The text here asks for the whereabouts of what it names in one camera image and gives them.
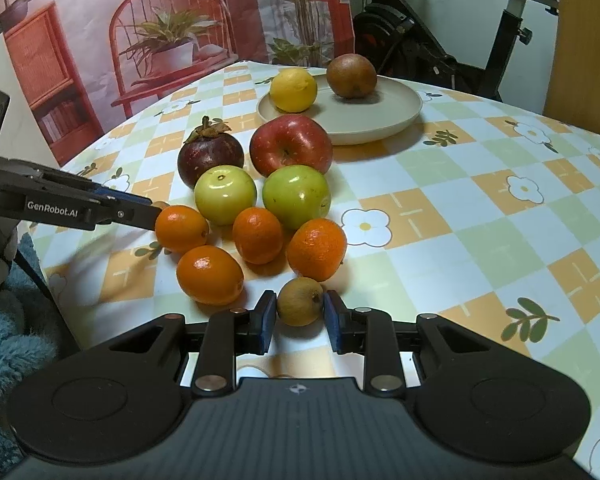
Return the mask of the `orange tangerine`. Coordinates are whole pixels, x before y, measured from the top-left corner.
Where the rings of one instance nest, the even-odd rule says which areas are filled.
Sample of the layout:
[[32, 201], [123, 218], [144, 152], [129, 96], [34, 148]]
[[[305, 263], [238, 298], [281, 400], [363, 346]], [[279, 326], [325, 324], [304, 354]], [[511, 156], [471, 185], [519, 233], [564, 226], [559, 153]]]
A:
[[164, 208], [155, 222], [158, 243], [177, 254], [207, 244], [209, 226], [207, 220], [196, 209], [173, 205]]
[[287, 246], [287, 261], [297, 274], [324, 282], [343, 262], [347, 237], [340, 225], [318, 218], [303, 223]]
[[234, 220], [232, 237], [245, 262], [267, 264], [283, 249], [284, 231], [279, 220], [265, 208], [250, 207]]
[[226, 306], [235, 301], [244, 288], [244, 272], [224, 249], [202, 245], [181, 256], [176, 278], [183, 292], [209, 306]]

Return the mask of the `small brown longan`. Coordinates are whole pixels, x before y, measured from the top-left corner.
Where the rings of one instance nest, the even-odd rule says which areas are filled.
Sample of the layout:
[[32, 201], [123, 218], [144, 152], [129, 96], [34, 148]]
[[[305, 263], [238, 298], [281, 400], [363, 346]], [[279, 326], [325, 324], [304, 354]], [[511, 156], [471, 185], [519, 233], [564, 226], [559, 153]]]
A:
[[278, 317], [288, 326], [310, 325], [322, 315], [323, 294], [322, 285], [312, 278], [294, 278], [277, 296]]

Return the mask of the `green apple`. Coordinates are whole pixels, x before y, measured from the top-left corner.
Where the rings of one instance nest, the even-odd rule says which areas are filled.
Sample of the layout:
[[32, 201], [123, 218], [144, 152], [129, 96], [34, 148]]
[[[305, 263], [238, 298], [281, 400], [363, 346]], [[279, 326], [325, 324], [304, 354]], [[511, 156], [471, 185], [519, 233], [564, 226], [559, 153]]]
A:
[[309, 220], [325, 218], [332, 204], [326, 178], [304, 165], [272, 172], [264, 181], [262, 200], [265, 208], [291, 231]]
[[238, 214], [256, 204], [257, 187], [242, 168], [221, 165], [198, 179], [194, 196], [204, 218], [215, 226], [230, 226]]

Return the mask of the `dark purple mangosteen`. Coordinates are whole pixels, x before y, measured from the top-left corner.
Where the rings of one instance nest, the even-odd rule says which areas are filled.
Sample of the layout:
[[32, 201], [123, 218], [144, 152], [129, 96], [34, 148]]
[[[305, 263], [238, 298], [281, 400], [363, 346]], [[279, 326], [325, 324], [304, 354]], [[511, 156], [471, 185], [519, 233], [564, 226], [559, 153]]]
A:
[[230, 134], [230, 126], [221, 118], [204, 116], [178, 153], [178, 174], [194, 188], [207, 170], [223, 165], [242, 168], [244, 162], [242, 144]]

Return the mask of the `yellow lemon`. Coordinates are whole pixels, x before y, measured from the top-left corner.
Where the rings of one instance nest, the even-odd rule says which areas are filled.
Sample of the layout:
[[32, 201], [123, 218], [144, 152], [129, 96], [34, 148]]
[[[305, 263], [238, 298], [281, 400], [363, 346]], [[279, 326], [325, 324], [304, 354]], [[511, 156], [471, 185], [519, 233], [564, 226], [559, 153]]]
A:
[[284, 68], [271, 81], [270, 98], [283, 112], [303, 112], [315, 102], [316, 97], [316, 80], [305, 68]]

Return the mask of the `brownish red apple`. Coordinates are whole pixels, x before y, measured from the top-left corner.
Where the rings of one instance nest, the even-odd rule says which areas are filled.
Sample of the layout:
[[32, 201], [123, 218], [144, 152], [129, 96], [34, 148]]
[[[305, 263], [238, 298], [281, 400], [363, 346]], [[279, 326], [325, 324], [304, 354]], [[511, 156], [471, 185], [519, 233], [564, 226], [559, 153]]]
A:
[[343, 99], [362, 99], [371, 94], [377, 84], [373, 64], [356, 53], [339, 55], [327, 66], [329, 87]]

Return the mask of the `teal fluffy blanket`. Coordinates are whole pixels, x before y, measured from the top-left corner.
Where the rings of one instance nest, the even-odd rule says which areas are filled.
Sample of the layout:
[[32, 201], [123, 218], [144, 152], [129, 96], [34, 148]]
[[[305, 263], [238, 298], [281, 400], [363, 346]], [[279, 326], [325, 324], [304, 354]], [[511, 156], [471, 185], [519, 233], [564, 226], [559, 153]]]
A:
[[31, 237], [12, 231], [0, 253], [0, 478], [22, 460], [6, 422], [9, 396], [70, 347]]

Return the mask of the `red printed backdrop cloth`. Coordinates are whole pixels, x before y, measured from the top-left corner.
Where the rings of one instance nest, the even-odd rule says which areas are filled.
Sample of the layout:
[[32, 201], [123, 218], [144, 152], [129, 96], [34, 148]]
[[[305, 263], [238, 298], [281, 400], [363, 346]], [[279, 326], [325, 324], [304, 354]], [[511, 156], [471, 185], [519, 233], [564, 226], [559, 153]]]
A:
[[0, 25], [58, 162], [230, 63], [323, 66], [354, 43], [350, 0], [0, 0]]

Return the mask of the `checkered floral tablecloth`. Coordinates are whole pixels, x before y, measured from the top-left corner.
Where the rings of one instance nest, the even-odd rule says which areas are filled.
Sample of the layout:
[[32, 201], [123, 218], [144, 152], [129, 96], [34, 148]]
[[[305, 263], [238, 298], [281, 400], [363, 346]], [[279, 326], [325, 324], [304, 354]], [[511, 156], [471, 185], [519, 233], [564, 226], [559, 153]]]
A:
[[[195, 207], [176, 171], [185, 133], [224, 119], [244, 147], [278, 67], [241, 62], [174, 92], [62, 168], [153, 202]], [[326, 176], [349, 243], [325, 283], [349, 307], [395, 320], [436, 312], [571, 376], [592, 405], [576, 460], [600, 478], [600, 136], [476, 96], [407, 83], [422, 114], [383, 141], [334, 148]], [[82, 348], [158, 315], [205, 321], [178, 286], [176, 260], [148, 232], [34, 226], [50, 289]], [[238, 377], [356, 376], [321, 323], [276, 327], [267, 356], [241, 356]]]

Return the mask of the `beige round plate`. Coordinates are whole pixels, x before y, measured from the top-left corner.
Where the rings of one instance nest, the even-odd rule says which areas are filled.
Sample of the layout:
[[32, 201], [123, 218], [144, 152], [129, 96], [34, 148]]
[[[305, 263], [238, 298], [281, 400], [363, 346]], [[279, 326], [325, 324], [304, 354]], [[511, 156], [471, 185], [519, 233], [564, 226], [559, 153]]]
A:
[[312, 78], [316, 97], [302, 112], [285, 112], [269, 94], [260, 98], [257, 113], [265, 129], [276, 136], [306, 133], [315, 138], [321, 134], [332, 145], [364, 144], [405, 130], [422, 111], [419, 94], [401, 81], [380, 76], [368, 96], [347, 100], [332, 91], [325, 74], [314, 74]]

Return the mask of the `black exercise bike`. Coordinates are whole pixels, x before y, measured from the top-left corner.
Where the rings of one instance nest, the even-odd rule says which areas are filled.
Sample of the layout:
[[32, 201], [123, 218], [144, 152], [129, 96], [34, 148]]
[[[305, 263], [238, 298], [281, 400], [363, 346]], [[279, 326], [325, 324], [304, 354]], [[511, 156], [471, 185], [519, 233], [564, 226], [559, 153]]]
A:
[[364, 0], [355, 50], [378, 73], [537, 112], [554, 58], [558, 0]]

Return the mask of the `wooden door panel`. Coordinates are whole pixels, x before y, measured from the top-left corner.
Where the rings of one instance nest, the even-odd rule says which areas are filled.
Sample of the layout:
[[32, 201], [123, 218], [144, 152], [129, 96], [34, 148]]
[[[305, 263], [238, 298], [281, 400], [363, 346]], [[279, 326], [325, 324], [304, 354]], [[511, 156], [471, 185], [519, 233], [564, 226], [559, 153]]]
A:
[[559, 0], [544, 114], [600, 134], [600, 0]]

